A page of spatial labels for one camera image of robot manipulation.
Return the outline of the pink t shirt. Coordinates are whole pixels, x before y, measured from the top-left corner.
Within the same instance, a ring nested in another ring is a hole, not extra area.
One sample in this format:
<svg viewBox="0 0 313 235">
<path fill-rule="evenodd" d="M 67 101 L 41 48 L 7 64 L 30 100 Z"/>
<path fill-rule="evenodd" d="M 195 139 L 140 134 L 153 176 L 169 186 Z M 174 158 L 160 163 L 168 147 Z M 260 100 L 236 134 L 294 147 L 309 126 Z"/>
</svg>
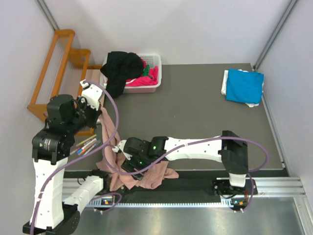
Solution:
<svg viewBox="0 0 313 235">
<path fill-rule="evenodd" d="M 179 177 L 175 170 L 168 167 L 167 161 L 160 161 L 137 175 L 129 175 L 129 172 L 139 171 L 151 163 L 145 159 L 140 160 L 138 158 L 128 161 L 124 153 L 113 151 L 112 147 L 118 146 L 121 138 L 118 133 L 113 132 L 115 124 L 107 110 L 101 108 L 101 112 L 99 120 L 102 126 L 102 140 L 106 142 L 109 140 L 109 137 L 112 137 L 112 139 L 109 142 L 109 146 L 102 149 L 103 159 L 97 162 L 96 165 L 101 171 L 109 174 L 111 179 L 110 191 L 117 191 L 122 186 L 125 186 L 127 189 L 135 187 L 156 189 L 162 184 L 164 179 L 177 179 Z"/>
</svg>

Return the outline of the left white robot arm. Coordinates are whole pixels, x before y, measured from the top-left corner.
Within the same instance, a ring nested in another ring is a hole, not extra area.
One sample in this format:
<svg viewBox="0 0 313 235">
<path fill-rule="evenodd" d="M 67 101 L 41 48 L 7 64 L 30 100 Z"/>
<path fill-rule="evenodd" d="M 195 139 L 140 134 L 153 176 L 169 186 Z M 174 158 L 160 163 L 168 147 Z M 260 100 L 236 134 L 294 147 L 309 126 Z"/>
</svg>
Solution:
<svg viewBox="0 0 313 235">
<path fill-rule="evenodd" d="M 97 193 L 110 191 L 108 179 L 91 175 L 66 200 L 62 198 L 64 171 L 74 136 L 86 127 L 95 128 L 101 114 L 100 97 L 101 94 L 77 98 L 59 94 L 47 103 L 45 126 L 32 140 L 35 201 L 32 216 L 23 225 L 24 234 L 70 235 L 91 199 Z"/>
</svg>

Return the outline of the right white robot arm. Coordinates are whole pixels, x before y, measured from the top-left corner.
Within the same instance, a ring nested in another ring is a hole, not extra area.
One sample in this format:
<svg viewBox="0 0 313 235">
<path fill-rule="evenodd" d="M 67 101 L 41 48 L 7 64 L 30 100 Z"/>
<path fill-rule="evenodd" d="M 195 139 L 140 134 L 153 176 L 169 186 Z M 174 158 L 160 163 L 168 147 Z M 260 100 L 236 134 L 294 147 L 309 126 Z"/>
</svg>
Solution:
<svg viewBox="0 0 313 235">
<path fill-rule="evenodd" d="M 231 131 L 222 131 L 221 136 L 211 141 L 172 137 L 154 137 L 146 141 L 131 137 L 119 142 L 117 147 L 126 157 L 122 169 L 129 173 L 142 170 L 157 160 L 211 160 L 223 164 L 229 174 L 228 188 L 232 193 L 241 193 L 246 188 L 247 142 Z"/>
</svg>

